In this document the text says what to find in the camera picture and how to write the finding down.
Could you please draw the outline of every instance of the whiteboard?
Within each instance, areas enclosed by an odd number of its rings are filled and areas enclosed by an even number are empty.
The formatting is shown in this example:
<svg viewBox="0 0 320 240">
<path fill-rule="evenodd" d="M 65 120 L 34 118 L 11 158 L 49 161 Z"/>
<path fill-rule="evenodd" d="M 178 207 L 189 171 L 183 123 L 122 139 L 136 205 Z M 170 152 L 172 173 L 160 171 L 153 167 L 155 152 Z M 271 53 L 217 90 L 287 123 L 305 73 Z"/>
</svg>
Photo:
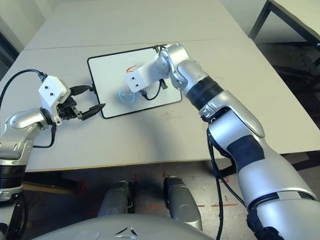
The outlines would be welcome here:
<svg viewBox="0 0 320 240">
<path fill-rule="evenodd" d="M 131 92 L 125 83 L 127 73 L 147 64 L 156 54 L 153 47 L 148 47 L 88 58 L 87 64 L 98 101 L 100 104 L 106 104 L 102 109 L 102 116 L 105 119 L 178 103 L 182 100 L 181 92 L 173 87 L 170 79 L 165 79 L 168 88 L 161 88 L 159 95 L 151 101 L 146 100 L 139 92 Z M 158 81 L 145 88 L 148 98 L 155 96 L 158 88 Z"/>
</svg>

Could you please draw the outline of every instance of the logo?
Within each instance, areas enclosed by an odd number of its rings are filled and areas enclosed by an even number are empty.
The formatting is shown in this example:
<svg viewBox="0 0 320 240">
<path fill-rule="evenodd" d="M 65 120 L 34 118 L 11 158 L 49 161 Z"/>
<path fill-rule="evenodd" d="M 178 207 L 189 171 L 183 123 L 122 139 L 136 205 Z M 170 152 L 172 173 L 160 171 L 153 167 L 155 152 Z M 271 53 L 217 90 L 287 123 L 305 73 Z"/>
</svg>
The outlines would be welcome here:
<svg viewBox="0 0 320 240">
<path fill-rule="evenodd" d="M 116 239 L 136 239 L 139 236 L 133 227 L 125 227 L 114 235 Z"/>
</svg>

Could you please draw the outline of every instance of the cable connector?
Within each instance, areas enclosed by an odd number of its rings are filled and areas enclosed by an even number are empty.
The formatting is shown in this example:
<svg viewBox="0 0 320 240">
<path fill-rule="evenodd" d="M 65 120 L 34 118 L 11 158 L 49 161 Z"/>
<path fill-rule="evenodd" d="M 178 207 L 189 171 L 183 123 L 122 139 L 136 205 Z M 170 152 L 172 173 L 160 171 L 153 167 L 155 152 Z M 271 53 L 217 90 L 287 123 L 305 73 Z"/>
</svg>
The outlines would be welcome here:
<svg viewBox="0 0 320 240">
<path fill-rule="evenodd" d="M 148 93 L 147 93 L 146 90 L 143 89 L 143 90 L 140 90 L 139 92 L 140 92 L 140 94 L 141 94 L 142 97 L 147 98 L 147 94 L 148 94 Z"/>
<path fill-rule="evenodd" d="M 46 73 L 40 71 L 40 72 L 38 73 L 38 77 L 39 77 L 41 83 L 43 83 L 43 82 L 46 80 L 46 78 L 48 77 L 48 75 L 47 75 Z"/>
</svg>

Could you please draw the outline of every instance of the white table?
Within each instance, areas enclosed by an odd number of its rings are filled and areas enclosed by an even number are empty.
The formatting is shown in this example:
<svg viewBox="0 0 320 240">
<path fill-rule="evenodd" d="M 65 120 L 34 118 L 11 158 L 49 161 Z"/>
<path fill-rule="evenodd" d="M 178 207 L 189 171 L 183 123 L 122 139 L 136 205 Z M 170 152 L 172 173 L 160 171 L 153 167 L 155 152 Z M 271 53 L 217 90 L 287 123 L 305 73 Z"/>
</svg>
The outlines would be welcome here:
<svg viewBox="0 0 320 240">
<path fill-rule="evenodd" d="M 219 0 L 82 1 L 60 4 L 25 49 L 212 39 L 247 39 Z"/>
<path fill-rule="evenodd" d="M 225 11 L 220 3 L 216 8 L 221 9 L 214 11 Z M 235 23 L 234 26 L 240 31 L 239 26 Z M 303 107 L 255 44 L 243 37 L 242 32 L 238 39 L 234 41 L 233 36 L 225 35 L 223 39 L 186 39 L 180 42 L 206 72 L 224 89 L 230 90 L 261 121 L 266 140 L 274 150 L 279 153 L 319 150 L 320 131 Z M 179 40 L 177 36 L 171 38 L 171 41 L 175 40 Z M 70 87 L 90 84 L 88 57 L 156 43 L 160 42 L 26 49 L 0 82 L 0 87 L 14 73 L 26 68 L 36 68 L 57 76 Z M 38 77 L 33 73 L 19 76 L 12 83 L 1 109 L 2 130 L 4 120 L 12 113 L 40 106 L 39 86 Z M 82 111 L 98 102 L 92 92 L 77 96 L 75 100 Z M 65 121 L 57 129 L 53 147 L 32 151 L 27 170 L 204 160 L 209 158 L 206 128 L 196 108 L 185 97 L 180 103 L 107 120 L 101 115 L 86 121 L 73 119 Z M 47 130 L 35 144 L 46 145 L 49 140 L 50 131 Z"/>
</svg>

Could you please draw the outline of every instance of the black band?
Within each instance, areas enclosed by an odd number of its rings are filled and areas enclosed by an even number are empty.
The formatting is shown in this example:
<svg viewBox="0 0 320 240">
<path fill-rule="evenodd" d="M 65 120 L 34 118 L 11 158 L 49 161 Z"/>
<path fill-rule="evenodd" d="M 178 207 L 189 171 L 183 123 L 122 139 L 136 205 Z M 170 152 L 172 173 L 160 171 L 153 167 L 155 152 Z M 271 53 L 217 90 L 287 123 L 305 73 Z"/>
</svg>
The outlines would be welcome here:
<svg viewBox="0 0 320 240">
<path fill-rule="evenodd" d="M 202 109 L 211 99 L 221 93 L 223 89 L 211 77 L 207 76 L 198 81 L 186 94 L 198 110 Z"/>
<path fill-rule="evenodd" d="M 21 186 L 26 165 L 0 165 L 0 189 Z"/>
<path fill-rule="evenodd" d="M 227 146 L 226 149 L 234 158 L 238 172 L 253 162 L 265 159 L 263 148 L 252 135 L 239 138 Z"/>
</svg>

